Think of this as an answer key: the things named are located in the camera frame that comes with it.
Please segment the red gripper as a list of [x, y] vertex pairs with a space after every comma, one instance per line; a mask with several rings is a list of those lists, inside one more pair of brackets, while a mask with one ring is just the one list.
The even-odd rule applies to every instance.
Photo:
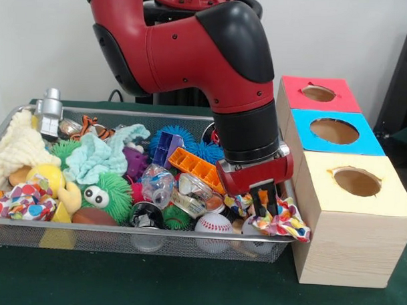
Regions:
[[225, 159], [217, 162], [216, 169], [225, 192], [232, 197], [250, 193], [255, 208], [255, 216], [264, 217], [266, 208], [263, 206], [259, 191], [264, 191], [262, 185], [267, 182], [267, 210], [272, 216], [277, 215], [277, 188], [275, 184], [286, 181], [293, 174], [293, 156], [288, 153], [277, 159], [268, 159], [256, 164], [232, 165]]

